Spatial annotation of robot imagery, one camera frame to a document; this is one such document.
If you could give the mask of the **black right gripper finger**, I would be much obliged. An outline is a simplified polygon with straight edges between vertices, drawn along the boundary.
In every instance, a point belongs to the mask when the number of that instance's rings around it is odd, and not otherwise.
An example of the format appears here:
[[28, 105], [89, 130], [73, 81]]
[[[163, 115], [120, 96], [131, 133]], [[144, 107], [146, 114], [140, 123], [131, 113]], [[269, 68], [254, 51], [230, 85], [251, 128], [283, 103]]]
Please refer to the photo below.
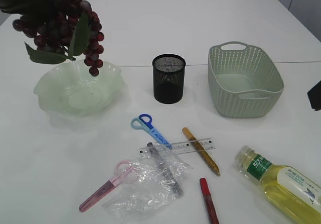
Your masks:
[[319, 111], [321, 109], [321, 81], [307, 92], [307, 96], [311, 108], [315, 111]]

